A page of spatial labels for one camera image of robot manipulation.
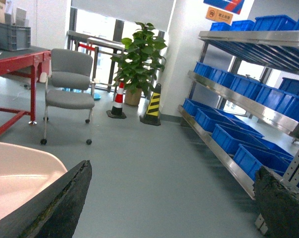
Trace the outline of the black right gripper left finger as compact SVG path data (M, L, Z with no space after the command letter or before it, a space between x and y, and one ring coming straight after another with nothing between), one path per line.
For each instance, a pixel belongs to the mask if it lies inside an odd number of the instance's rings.
M92 165L83 160L0 220L0 238L71 238L82 213Z

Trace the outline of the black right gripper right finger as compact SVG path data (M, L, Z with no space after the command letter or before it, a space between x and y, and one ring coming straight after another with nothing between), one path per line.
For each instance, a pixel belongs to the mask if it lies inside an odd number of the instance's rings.
M299 238L299 188L272 169L255 172L254 196L272 238Z

